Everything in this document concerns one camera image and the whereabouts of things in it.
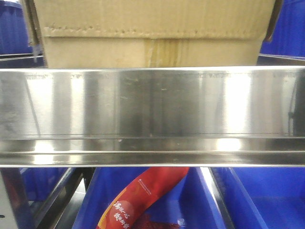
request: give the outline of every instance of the metal shelf frame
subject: metal shelf frame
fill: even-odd
[[[304,166],[305,67],[0,70],[0,166]]]
[[[0,168],[1,228],[55,228],[81,179],[80,168],[68,168],[48,198],[30,206],[19,169]]]

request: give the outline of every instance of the box flap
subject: box flap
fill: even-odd
[[[46,37],[264,38],[275,0],[34,0]]]

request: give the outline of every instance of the metal rack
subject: metal rack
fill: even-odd
[[[82,178],[69,169],[32,217],[13,167],[304,166],[304,84],[301,66],[0,70],[0,222],[59,228]]]

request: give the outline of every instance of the red plastic bag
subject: red plastic bag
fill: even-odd
[[[174,188],[188,167],[151,167],[134,179],[103,213],[96,229],[130,229],[139,216]]]

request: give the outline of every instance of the brown cardboard box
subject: brown cardboard box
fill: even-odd
[[[276,0],[27,0],[51,68],[254,65]]]

